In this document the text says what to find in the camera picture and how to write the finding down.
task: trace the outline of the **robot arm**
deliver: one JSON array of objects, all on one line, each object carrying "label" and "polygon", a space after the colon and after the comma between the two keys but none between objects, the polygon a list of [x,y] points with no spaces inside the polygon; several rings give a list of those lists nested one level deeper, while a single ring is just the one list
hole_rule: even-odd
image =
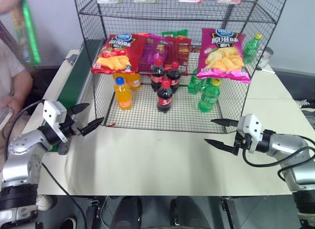
[{"label": "robot arm", "polygon": [[68,111],[60,102],[44,102],[43,116],[50,126],[41,126],[14,139],[3,167],[0,193],[1,228],[41,228],[31,222],[37,216],[37,188],[44,154],[54,144],[67,142],[75,135],[85,136],[97,128],[104,118],[98,118],[82,128],[71,116],[89,104],[79,104]]},{"label": "robot arm", "polygon": [[[298,217],[303,229],[315,228],[315,164],[309,150],[315,149],[308,146],[303,138],[297,135],[276,134],[270,130],[261,133],[261,123],[258,118],[249,114],[240,118],[240,121],[230,119],[214,119],[212,122],[223,126],[235,126],[237,132],[234,146],[225,145],[216,140],[205,141],[214,147],[238,155],[241,148],[245,162],[253,167],[271,167],[280,164],[278,176],[286,182],[293,194],[298,208]],[[257,165],[246,159],[246,151],[265,153],[277,159],[271,164]]]}]

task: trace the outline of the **table surface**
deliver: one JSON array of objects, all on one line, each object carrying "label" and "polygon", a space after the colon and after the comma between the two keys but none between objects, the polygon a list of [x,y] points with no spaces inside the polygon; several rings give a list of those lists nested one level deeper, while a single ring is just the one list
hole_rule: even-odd
[{"label": "table surface", "polygon": [[[78,53],[72,50],[67,55]],[[44,98],[56,100],[71,66],[65,61]],[[78,119],[95,118],[93,84],[84,97],[91,105]],[[41,125],[37,107],[24,132]],[[275,74],[256,71],[243,114],[255,114],[263,128],[277,133],[315,138],[315,131]],[[280,166],[253,168],[242,156],[218,150],[203,139],[233,145],[235,133],[204,134],[98,127],[75,137],[66,156],[47,153],[43,162],[71,195],[194,195],[257,196],[290,194],[277,177]],[[254,163],[275,159],[261,153],[248,155]],[[39,194],[63,195],[45,170]]]}]

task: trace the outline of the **wire rack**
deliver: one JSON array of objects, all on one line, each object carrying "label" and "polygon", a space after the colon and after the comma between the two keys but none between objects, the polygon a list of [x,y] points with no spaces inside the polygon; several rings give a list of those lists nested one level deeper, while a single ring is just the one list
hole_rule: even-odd
[{"label": "wire rack", "polygon": [[[286,0],[242,0],[241,4],[219,4],[215,0],[202,3],[183,3],[178,0],[158,0],[158,3],[134,3],[123,0],[119,4],[98,4],[96,0],[75,0],[78,18],[91,65],[110,34],[188,29],[191,47],[200,48],[202,28],[221,28],[244,33],[243,47],[256,33],[262,33],[260,49],[264,50],[277,25]],[[252,76],[260,57],[247,65]],[[190,53],[188,73],[198,65],[198,54]],[[203,114],[196,105],[200,95],[190,95],[187,88],[190,76],[182,76],[174,103],[166,114],[156,108],[157,96],[148,77],[142,76],[142,88],[134,92],[133,108],[121,111],[113,92],[112,76],[94,75],[96,116],[106,117],[104,125],[207,133],[228,133],[234,127],[220,128],[211,124],[213,118],[239,119],[242,115],[249,85],[225,79],[221,95],[211,113]]]}]

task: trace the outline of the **red bottle cap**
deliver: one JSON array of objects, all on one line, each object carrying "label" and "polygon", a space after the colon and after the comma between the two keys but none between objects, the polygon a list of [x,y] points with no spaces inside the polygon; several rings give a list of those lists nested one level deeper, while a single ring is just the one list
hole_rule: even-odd
[{"label": "red bottle cap", "polygon": [[169,80],[164,80],[162,82],[162,87],[163,88],[169,88],[171,86],[171,82]]},{"label": "red bottle cap", "polygon": [[171,64],[173,70],[177,70],[179,67],[179,63],[177,61],[172,62]]},{"label": "red bottle cap", "polygon": [[154,65],[155,65],[155,66],[161,67],[162,64],[163,64],[163,60],[162,60],[161,58],[156,58],[156,59],[154,60]]}]

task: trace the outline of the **person's arm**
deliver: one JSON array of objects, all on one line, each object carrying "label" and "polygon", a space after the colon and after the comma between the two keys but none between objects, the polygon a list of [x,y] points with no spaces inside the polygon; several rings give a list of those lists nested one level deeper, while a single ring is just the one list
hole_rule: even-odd
[{"label": "person's arm", "polygon": [[23,70],[13,77],[14,95],[5,97],[0,104],[0,108],[6,106],[11,107],[13,110],[11,120],[21,111],[27,96],[31,92],[32,85],[32,77],[26,70]]}]

